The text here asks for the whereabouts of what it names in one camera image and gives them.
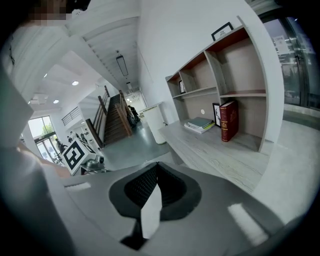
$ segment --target book spine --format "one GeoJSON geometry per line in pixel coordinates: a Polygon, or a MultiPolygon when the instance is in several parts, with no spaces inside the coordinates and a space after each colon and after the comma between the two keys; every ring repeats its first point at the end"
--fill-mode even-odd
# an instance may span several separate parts
{"type": "Polygon", "coordinates": [[[228,142],[228,118],[227,118],[227,108],[220,107],[220,126],[221,126],[221,140],[223,142],[228,142]]]}

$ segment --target desk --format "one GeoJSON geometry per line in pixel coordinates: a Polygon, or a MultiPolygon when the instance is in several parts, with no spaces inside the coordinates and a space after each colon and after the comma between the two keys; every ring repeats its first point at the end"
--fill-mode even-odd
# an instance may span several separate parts
{"type": "Polygon", "coordinates": [[[171,147],[176,164],[182,160],[189,168],[223,177],[248,193],[257,186],[269,162],[273,143],[257,152],[259,138],[237,133],[229,142],[221,140],[221,129],[214,126],[199,134],[174,122],[159,130],[171,147]]]}

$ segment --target red book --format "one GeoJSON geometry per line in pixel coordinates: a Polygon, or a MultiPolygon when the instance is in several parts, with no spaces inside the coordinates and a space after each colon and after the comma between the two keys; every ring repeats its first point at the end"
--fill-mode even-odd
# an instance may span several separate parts
{"type": "Polygon", "coordinates": [[[224,142],[231,140],[239,129],[239,111],[236,100],[219,107],[221,122],[221,139],[224,142]]]}

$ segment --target picture frame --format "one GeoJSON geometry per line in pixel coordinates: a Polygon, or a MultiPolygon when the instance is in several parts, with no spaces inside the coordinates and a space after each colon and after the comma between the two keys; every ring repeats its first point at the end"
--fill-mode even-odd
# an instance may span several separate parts
{"type": "Polygon", "coordinates": [[[219,38],[223,37],[225,34],[229,33],[230,31],[234,30],[231,23],[228,22],[222,27],[218,28],[215,32],[211,34],[213,41],[218,40],[219,38]]]}
{"type": "Polygon", "coordinates": [[[218,103],[212,103],[214,122],[215,125],[221,128],[221,115],[220,115],[220,105],[218,103]]]}
{"type": "Polygon", "coordinates": [[[182,80],[179,81],[179,88],[180,88],[180,94],[185,94],[186,93],[186,88],[182,80]]]}

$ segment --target wooden stair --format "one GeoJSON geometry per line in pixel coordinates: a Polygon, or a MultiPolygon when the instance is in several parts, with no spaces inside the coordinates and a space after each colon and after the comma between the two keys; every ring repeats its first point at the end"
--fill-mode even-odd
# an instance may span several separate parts
{"type": "Polygon", "coordinates": [[[110,99],[104,128],[104,144],[106,145],[128,136],[128,132],[117,111],[116,104],[120,104],[120,94],[110,99]]]}

